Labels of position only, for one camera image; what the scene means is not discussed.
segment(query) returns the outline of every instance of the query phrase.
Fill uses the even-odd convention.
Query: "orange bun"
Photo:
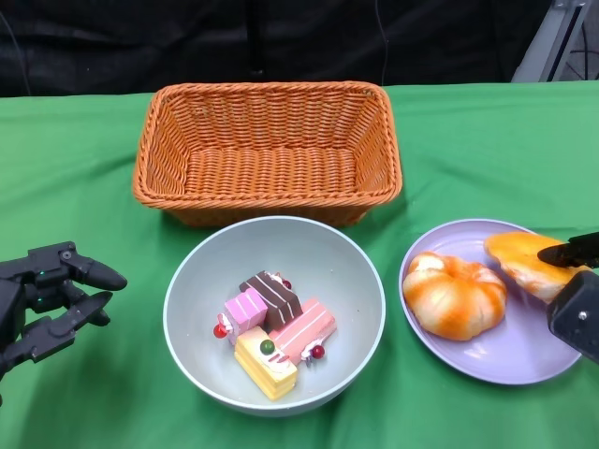
[[[562,243],[550,237],[516,231],[487,238],[485,251],[501,264],[502,270],[520,287],[548,304],[575,274],[590,269],[554,267],[538,258],[539,251]]]
[[[402,285],[420,325],[450,340],[470,340],[501,323],[505,285],[489,268],[451,255],[417,255]]]

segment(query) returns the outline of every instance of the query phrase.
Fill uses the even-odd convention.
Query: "black curtain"
[[[255,0],[263,80],[510,81],[550,0]],[[34,95],[254,80],[242,0],[0,0]],[[23,95],[0,22],[0,96]]]

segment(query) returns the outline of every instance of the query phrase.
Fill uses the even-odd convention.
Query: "cable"
[[[572,65],[571,65],[570,63],[565,63],[565,64],[568,66],[568,68],[569,68],[570,70],[572,70],[572,71],[573,71],[573,72],[574,72],[574,73],[577,75],[577,77],[579,77],[581,80],[584,80],[584,79],[582,78],[582,75],[580,75],[580,74],[577,72],[577,70],[576,70],[575,68],[573,68],[573,67],[572,67]]]
[[[387,60],[389,56],[389,42],[387,40],[387,36],[385,35],[385,28],[383,27],[383,23],[381,22],[381,15],[378,12],[378,0],[374,0],[374,13],[376,14],[378,29],[381,32],[381,37],[383,38],[383,45],[385,46],[385,60],[383,61],[383,70],[381,73],[381,86],[384,86],[385,74],[387,73]]]
[[[570,52],[571,53],[584,53],[585,51],[584,50],[572,50]],[[597,51],[597,50],[587,50],[587,53],[589,53],[589,54],[596,54],[596,55],[599,56],[599,51]]]
[[[29,96],[31,96],[31,88],[29,87],[29,79],[27,78],[27,71],[25,70],[25,62],[22,58],[21,48],[19,47],[17,38],[15,37],[14,33],[12,32],[12,28],[10,28],[10,24],[8,23],[7,18],[4,17],[4,14],[2,13],[2,11],[0,11],[0,21],[2,21],[4,23],[5,27],[8,30],[8,34],[10,35],[10,38],[12,39],[12,43],[15,46],[15,51],[17,52],[17,59],[19,60],[19,66],[21,67],[22,80],[23,80],[23,83],[25,84],[25,90],[27,91],[27,94]]]
[[[584,79],[589,79],[589,46],[587,44],[587,29],[582,23],[582,40],[584,41]]]

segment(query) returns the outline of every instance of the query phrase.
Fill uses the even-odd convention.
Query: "basket rim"
[[[379,108],[383,112],[383,120],[387,124],[384,141],[384,153],[387,157],[386,184],[373,191],[357,192],[279,192],[268,194],[228,194],[215,195],[206,193],[193,194],[159,194],[147,185],[149,151],[153,144],[154,134],[150,129],[156,122],[160,110],[167,98],[174,94],[197,92],[213,92],[218,94],[246,93],[259,90],[275,92],[292,92],[294,90],[337,90],[352,92],[366,90],[376,97]],[[402,170],[399,157],[399,145],[395,130],[390,100],[383,88],[365,81],[300,81],[300,82],[242,82],[242,83],[183,83],[167,86],[157,91],[146,112],[144,127],[139,139],[139,151],[136,158],[133,193],[143,205],[163,210],[186,209],[254,209],[254,208],[294,208],[294,207],[342,207],[342,206],[375,206],[395,198],[402,188]]]

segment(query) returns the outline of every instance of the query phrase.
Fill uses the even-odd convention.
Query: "purple plate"
[[[418,239],[403,259],[400,298],[405,316],[422,342],[453,368],[496,384],[534,384],[570,368],[580,353],[551,335],[545,303],[519,288],[485,253],[483,242],[488,236],[514,230],[532,232],[515,224],[483,219],[435,227]],[[503,321],[470,341],[446,340],[422,329],[405,304],[402,283],[410,262],[423,251],[456,255],[497,272],[507,286]]]

